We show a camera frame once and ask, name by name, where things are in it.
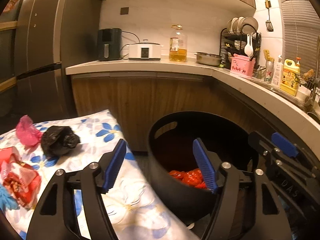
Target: black trash can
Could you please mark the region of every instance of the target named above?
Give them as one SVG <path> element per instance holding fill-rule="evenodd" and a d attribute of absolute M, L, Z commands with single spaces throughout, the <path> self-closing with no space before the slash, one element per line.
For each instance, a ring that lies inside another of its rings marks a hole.
<path fill-rule="evenodd" d="M 176 127 L 157 138 L 159 129 L 176 122 Z M 209 151 L 223 162 L 247 171 L 258 164 L 258 153 L 248 145 L 248 133 L 232 121 L 204 112 L 178 112 L 159 119 L 148 135 L 150 182 L 162 202 L 186 225 L 212 212 L 216 195 L 206 189 L 183 184 L 169 175 L 172 170 L 191 171 L 198 168 L 192 143 L 201 138 Z"/>

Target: black plastic bag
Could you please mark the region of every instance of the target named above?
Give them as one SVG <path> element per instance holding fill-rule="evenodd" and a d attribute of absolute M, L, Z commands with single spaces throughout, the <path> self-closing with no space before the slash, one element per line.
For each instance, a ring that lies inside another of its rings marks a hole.
<path fill-rule="evenodd" d="M 45 155 L 61 156 L 80 143 L 80 138 L 69 126 L 51 126 L 41 138 L 41 147 Z"/>

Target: white tile wall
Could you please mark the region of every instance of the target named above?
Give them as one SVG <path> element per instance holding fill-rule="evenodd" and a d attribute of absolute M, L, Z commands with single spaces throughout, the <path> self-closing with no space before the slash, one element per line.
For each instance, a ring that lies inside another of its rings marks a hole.
<path fill-rule="evenodd" d="M 121 7 L 129 7 L 129 14 L 120 15 Z M 188 57 L 194 58 L 197 51 L 219 54 L 220 32 L 233 17 L 232 12 L 183 0 L 105 0 L 100 29 L 133 32 L 140 40 L 162 44 L 162 55 L 169 55 L 171 25 L 181 24 L 188 35 Z M 123 33 L 123 44 L 135 42 L 135 36 Z"/>
<path fill-rule="evenodd" d="M 284 27 L 281 8 L 279 6 L 279 0 L 269 0 L 271 2 L 270 8 L 270 20 L 274 31 L 268 32 L 266 27 L 266 20 L 268 18 L 268 10 L 265 6 L 265 0 L 255 0 L 256 1 L 256 12 L 254 18 L 257 19 L 259 23 L 258 32 L 261 32 L 261 49 L 259 62 L 261 66 L 266 65 L 266 60 L 264 58 L 263 50 L 268 49 L 270 51 L 270 56 L 274 57 L 275 60 L 278 58 L 279 54 L 283 55 L 284 48 Z"/>

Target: metal pot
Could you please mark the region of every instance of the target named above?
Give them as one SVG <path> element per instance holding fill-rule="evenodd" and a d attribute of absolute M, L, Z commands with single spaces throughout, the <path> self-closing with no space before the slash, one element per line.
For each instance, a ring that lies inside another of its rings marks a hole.
<path fill-rule="evenodd" d="M 213 67 L 219 67 L 221 64 L 222 57 L 220 55 L 197 52 L 197 63 L 202 65 L 208 65 Z"/>

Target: window blind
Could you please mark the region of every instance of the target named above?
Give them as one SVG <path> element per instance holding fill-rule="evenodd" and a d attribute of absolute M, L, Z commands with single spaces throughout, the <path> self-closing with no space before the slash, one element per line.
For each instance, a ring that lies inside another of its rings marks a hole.
<path fill-rule="evenodd" d="M 285 58 L 301 57 L 301 73 L 316 70 L 320 19 L 308 0 L 280 0 L 284 21 Z"/>

